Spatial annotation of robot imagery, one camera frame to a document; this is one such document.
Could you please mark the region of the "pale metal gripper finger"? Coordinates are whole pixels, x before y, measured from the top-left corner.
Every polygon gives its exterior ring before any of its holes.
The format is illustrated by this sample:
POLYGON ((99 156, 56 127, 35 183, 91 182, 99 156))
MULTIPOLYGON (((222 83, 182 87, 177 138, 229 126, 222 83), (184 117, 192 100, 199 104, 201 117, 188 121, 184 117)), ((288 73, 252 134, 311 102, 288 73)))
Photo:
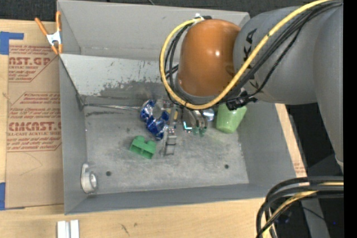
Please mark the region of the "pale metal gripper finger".
POLYGON ((175 153, 177 144, 177 134, 174 128, 168 128, 164 132, 163 147, 161 149, 162 156, 171 156, 175 153))
POLYGON ((179 115, 179 109, 177 105, 170 105, 165 107, 165 111, 169 115, 169 119, 167 121, 167 125, 169 128, 175 128, 177 124, 177 118, 179 115))

